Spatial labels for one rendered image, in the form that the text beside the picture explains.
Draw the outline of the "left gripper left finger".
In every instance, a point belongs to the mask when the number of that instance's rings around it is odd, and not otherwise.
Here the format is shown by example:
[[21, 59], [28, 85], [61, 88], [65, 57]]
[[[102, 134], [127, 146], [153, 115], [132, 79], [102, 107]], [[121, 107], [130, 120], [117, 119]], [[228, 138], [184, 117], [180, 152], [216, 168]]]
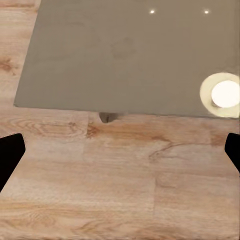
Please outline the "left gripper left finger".
[[0, 138], [0, 192], [26, 151], [21, 133]]

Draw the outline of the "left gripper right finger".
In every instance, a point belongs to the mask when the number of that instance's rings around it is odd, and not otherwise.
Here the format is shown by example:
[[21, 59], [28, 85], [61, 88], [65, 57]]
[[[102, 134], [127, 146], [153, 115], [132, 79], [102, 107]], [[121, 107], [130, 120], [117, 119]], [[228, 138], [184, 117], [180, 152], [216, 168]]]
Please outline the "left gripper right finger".
[[225, 152], [240, 172], [240, 135], [234, 133], [228, 134]]

